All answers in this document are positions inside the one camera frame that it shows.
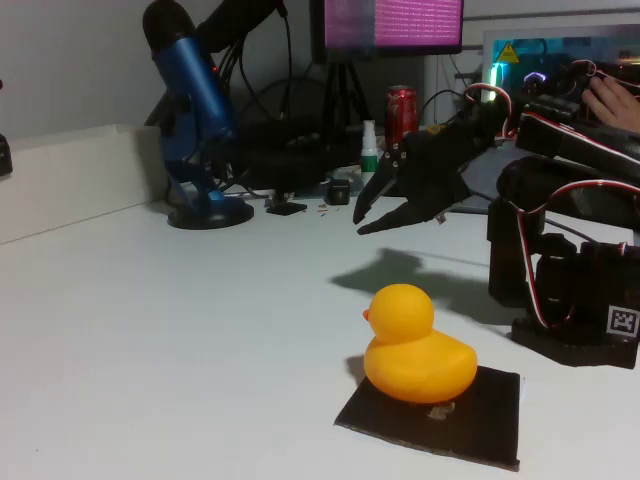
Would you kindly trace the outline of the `person's hand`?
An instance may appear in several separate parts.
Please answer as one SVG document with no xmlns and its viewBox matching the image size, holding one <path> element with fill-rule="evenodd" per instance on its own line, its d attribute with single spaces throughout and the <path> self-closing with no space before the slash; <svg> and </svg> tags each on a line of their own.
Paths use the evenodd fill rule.
<svg viewBox="0 0 640 480">
<path fill-rule="evenodd" d="M 639 100 L 615 79 L 592 77 L 582 101 L 603 124 L 639 132 Z"/>
</svg>

